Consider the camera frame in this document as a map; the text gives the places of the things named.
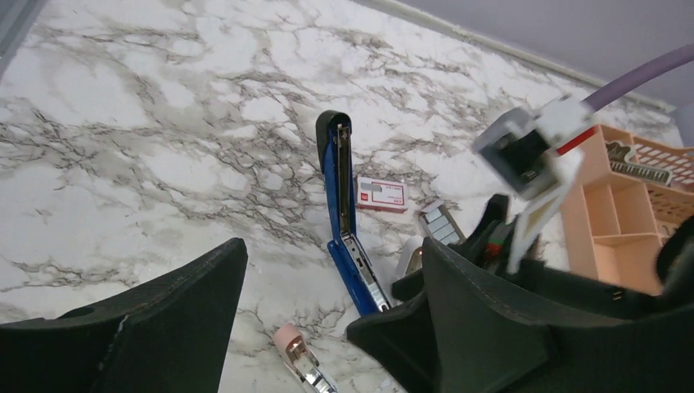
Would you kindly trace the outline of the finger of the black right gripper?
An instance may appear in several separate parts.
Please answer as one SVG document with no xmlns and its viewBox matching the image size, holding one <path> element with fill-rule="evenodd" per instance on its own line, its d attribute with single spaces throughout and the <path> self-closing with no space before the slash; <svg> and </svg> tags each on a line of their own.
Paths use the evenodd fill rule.
<svg viewBox="0 0 694 393">
<path fill-rule="evenodd" d="M 425 292 L 393 309 L 353 321 L 345 333 L 349 342 L 377 361 L 404 390 L 435 391 L 439 355 Z"/>
</svg>

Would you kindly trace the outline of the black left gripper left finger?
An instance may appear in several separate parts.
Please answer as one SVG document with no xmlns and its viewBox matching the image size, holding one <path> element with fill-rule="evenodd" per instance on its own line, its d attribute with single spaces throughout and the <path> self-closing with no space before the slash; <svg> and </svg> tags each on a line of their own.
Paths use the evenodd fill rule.
<svg viewBox="0 0 694 393">
<path fill-rule="evenodd" d="M 4 392 L 216 392 L 247 266 L 232 238 L 55 319 L 1 326 Z"/>
</svg>

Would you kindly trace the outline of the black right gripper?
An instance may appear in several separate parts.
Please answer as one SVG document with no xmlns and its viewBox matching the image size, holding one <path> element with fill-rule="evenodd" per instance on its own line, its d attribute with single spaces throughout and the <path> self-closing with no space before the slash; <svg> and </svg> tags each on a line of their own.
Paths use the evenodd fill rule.
<svg viewBox="0 0 694 393">
<path fill-rule="evenodd" d="M 506 318 L 641 320 L 693 318 L 693 220 L 687 219 L 654 260 L 662 289 L 658 295 L 554 269 L 526 253 L 509 272 L 512 236 L 518 220 L 508 221 L 509 198 L 490 197 L 473 233 L 463 242 L 427 238 L 423 268 L 397 279 L 397 300 L 423 295 L 438 314 L 485 311 Z"/>
</svg>

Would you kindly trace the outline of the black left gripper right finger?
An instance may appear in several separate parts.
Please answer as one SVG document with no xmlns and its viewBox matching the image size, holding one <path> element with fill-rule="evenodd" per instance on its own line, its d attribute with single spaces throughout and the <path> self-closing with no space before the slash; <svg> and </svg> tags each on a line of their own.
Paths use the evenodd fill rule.
<svg viewBox="0 0 694 393">
<path fill-rule="evenodd" d="M 557 304 L 435 241 L 423 277 L 441 392 L 690 392 L 693 309 L 634 321 Z"/>
</svg>

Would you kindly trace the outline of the blue stapler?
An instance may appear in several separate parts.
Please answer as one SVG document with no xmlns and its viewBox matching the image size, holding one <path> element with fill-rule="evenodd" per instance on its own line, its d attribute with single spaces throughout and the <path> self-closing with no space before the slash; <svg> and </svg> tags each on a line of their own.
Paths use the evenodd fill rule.
<svg viewBox="0 0 694 393">
<path fill-rule="evenodd" d="M 392 304 L 357 236 L 351 119 L 327 110 L 317 118 L 315 131 L 331 224 L 327 249 L 359 314 L 386 311 Z"/>
</svg>

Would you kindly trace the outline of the small pink stapler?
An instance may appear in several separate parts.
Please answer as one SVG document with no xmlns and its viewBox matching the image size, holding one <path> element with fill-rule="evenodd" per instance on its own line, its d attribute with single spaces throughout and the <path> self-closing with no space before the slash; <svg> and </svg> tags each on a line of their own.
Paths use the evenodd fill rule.
<svg viewBox="0 0 694 393">
<path fill-rule="evenodd" d="M 329 376 L 294 324 L 288 323 L 278 328 L 273 335 L 273 342 L 285 365 L 298 379 L 305 392 L 338 392 L 336 382 Z"/>
</svg>

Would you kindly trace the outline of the grey staple strips tray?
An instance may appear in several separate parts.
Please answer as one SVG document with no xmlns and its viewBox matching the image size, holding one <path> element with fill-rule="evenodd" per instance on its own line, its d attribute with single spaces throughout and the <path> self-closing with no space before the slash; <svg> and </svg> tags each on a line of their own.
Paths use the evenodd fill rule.
<svg viewBox="0 0 694 393">
<path fill-rule="evenodd" d="M 417 218 L 424 233 L 443 244 L 461 244 L 466 240 L 443 201 L 425 206 L 418 212 Z"/>
</svg>

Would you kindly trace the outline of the red white staple box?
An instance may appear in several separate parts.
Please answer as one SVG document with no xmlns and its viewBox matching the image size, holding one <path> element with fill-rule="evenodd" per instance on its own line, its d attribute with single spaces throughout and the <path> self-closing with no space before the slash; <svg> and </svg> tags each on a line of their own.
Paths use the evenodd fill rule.
<svg viewBox="0 0 694 393">
<path fill-rule="evenodd" d="M 355 204 L 359 209 L 404 213 L 408 209 L 405 183 L 358 176 Z"/>
</svg>

